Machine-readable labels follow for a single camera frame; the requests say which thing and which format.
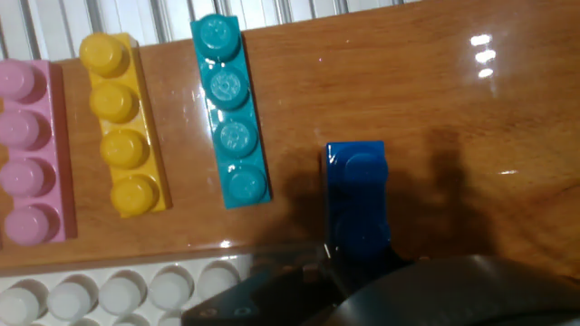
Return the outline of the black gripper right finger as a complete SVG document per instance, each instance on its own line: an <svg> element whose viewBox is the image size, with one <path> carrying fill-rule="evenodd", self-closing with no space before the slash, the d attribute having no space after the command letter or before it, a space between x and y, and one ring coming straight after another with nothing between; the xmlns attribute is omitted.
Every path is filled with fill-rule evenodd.
<svg viewBox="0 0 580 326"><path fill-rule="evenodd" d="M385 249L384 259L385 270L387 273L392 273L401 268L415 264L413 259L405 259L399 256L391 246Z"/></svg>

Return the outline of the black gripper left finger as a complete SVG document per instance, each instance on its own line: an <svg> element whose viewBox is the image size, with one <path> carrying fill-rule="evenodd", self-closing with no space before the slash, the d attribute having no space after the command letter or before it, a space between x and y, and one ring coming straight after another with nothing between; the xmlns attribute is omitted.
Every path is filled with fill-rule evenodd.
<svg viewBox="0 0 580 326"><path fill-rule="evenodd" d="M347 282L343 274L343 270L341 269L341 265L332 259L332 256L325 244L322 244L317 249L317 254L320 258L324 276L332 281L334 286L337 288L337 291L341 295L346 295Z"/></svg>

